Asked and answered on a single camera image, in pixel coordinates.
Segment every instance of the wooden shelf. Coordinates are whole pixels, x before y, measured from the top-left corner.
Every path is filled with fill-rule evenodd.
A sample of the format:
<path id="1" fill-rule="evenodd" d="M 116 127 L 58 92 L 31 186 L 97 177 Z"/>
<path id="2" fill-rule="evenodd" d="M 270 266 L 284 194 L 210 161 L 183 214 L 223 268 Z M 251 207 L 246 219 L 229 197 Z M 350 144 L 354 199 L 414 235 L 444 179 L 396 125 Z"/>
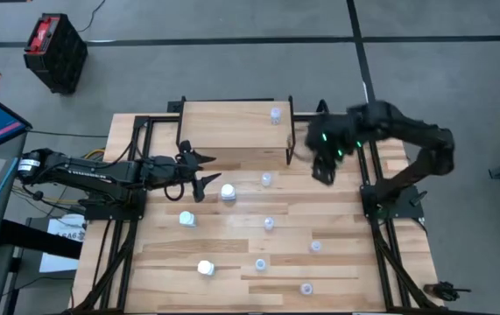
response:
<path id="1" fill-rule="evenodd" d="M 271 123 L 273 108 L 281 110 L 280 124 Z M 288 101 L 185 101 L 177 143 L 189 140 L 200 154 L 217 158 L 206 165 L 211 169 L 236 168 L 244 160 L 277 167 L 287 164 L 291 137 Z"/>

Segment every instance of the gray floor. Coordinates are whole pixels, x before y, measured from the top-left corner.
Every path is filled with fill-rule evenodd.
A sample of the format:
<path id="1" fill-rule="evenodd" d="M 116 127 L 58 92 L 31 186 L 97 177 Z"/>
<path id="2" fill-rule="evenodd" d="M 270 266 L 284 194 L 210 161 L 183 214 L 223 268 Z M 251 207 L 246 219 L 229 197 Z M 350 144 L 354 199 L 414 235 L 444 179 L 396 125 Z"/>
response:
<path id="1" fill-rule="evenodd" d="M 0 41 L 25 41 L 41 12 L 84 27 L 98 0 L 0 3 Z M 357 0 L 363 36 L 500 35 L 500 1 Z M 349 36 L 343 0 L 108 0 L 88 40 L 235 36 Z M 333 111 L 364 101 L 352 44 L 137 46 L 89 49 L 78 91 L 51 94 L 25 69 L 22 49 L 0 48 L 0 101 L 37 130 L 105 134 L 117 112 L 162 112 L 167 101 L 293 95 Z M 454 132 L 456 169 L 419 186 L 441 280 L 473 290 L 452 309 L 500 313 L 500 43 L 369 44 L 377 98 Z M 102 139 L 29 135 L 26 149 L 83 154 Z M 415 148 L 407 147 L 412 158 Z M 13 220 L 42 216 L 17 200 Z M 17 314 L 60 312 L 68 287 L 23 292 Z"/>

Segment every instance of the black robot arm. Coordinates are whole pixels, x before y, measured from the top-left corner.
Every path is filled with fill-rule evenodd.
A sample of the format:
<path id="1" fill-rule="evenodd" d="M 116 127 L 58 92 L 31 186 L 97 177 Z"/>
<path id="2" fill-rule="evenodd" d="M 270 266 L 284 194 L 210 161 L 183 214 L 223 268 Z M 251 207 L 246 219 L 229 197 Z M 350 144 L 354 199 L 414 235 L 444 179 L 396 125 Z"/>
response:
<path id="1" fill-rule="evenodd" d="M 81 200 L 83 206 L 117 204 L 126 206 L 130 193 L 137 190 L 166 189 L 191 183 L 194 199 L 205 198 L 205 186 L 221 174 L 197 179 L 195 173 L 201 171 L 200 164 L 215 160 L 204 157 L 192 150 L 188 141 L 180 144 L 180 153 L 175 157 L 148 157 L 135 161 L 100 162 L 84 158 L 66 156 L 49 149 L 34 150 L 22 156 L 18 167 L 18 178 L 25 186 L 41 183 L 58 183 L 89 193 L 89 198 Z"/>
<path id="2" fill-rule="evenodd" d="M 390 103 L 376 101 L 348 108 L 346 115 L 319 115 L 310 123 L 306 146 L 315 153 L 313 177 L 332 185 L 344 155 L 368 141 L 390 137 L 421 150 L 417 160 L 396 176 L 377 181 L 372 202 L 392 201 L 426 176 L 445 175 L 454 169 L 454 139 L 449 129 L 405 117 Z"/>

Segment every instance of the black crate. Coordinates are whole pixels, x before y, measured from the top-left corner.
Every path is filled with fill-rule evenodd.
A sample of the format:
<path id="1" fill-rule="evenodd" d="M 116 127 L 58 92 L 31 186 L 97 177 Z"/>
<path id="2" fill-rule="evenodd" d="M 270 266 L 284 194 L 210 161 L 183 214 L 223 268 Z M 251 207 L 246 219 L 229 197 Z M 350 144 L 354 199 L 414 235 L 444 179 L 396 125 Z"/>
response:
<path id="1" fill-rule="evenodd" d="M 44 13 L 24 51 L 26 67 L 53 93 L 76 90 L 88 49 L 66 14 Z"/>

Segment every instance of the white bottle cap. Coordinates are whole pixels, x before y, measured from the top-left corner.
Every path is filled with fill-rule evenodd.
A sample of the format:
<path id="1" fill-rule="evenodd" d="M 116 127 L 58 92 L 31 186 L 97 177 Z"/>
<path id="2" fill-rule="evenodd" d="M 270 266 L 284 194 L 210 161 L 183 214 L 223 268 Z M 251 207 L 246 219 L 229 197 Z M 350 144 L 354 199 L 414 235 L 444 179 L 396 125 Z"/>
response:
<path id="1" fill-rule="evenodd" d="M 272 108 L 271 109 L 271 123 L 279 124 L 281 122 L 281 109 L 280 108 Z"/>
<path id="2" fill-rule="evenodd" d="M 221 197 L 223 200 L 234 200 L 236 198 L 236 190 L 231 184 L 226 184 L 221 189 Z"/>
<path id="3" fill-rule="evenodd" d="M 195 227 L 195 215 L 188 211 L 180 213 L 180 224 L 185 227 Z"/>
<path id="4" fill-rule="evenodd" d="M 267 267 L 267 265 L 265 264 L 265 260 L 263 260 L 263 259 L 256 260 L 256 269 L 257 270 L 263 271 L 263 270 L 265 270 L 266 267 Z"/>
<path id="5" fill-rule="evenodd" d="M 197 271 L 199 271 L 203 275 L 212 275 L 215 266 L 209 261 L 200 261 L 199 265 L 197 265 Z"/>
<path id="6" fill-rule="evenodd" d="M 312 294 L 312 292 L 313 292 L 313 287 L 311 284 L 304 283 L 300 286 L 300 293 L 302 293 L 304 295 L 309 295 L 309 294 Z"/>
<path id="7" fill-rule="evenodd" d="M 274 226 L 275 226 L 275 220 L 272 217 L 265 218 L 264 228 L 267 231 L 271 231 Z"/>
<path id="8" fill-rule="evenodd" d="M 319 241 L 313 241 L 312 245 L 310 245 L 310 249 L 312 251 L 320 251 L 321 250 L 321 243 Z"/>
<path id="9" fill-rule="evenodd" d="M 271 174 L 270 173 L 264 173 L 261 175 L 261 185 L 268 187 L 271 185 Z"/>

